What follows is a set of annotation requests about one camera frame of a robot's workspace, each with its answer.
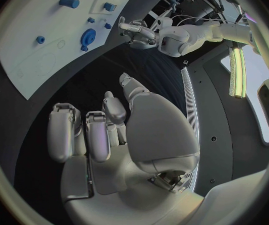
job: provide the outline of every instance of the robotic arm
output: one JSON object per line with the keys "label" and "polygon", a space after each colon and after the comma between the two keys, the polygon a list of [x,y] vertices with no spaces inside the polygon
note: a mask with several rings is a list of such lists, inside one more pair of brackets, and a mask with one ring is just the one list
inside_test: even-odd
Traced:
{"label": "robotic arm", "polygon": [[221,24],[218,21],[206,21],[202,25],[172,26],[172,19],[158,19],[159,32],[153,32],[146,24],[139,21],[125,23],[119,21],[120,35],[134,49],[157,48],[171,57],[180,57],[199,49],[205,41],[221,42],[223,39],[244,43],[257,50],[248,26]]}

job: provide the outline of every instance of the blue gear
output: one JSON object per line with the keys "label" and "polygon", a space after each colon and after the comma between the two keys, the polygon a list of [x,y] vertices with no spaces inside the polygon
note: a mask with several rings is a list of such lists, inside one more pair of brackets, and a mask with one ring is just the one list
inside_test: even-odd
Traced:
{"label": "blue gear", "polygon": [[94,29],[90,28],[86,30],[80,38],[80,43],[82,45],[81,50],[85,52],[88,51],[89,49],[87,46],[94,42],[95,37],[96,31]]}

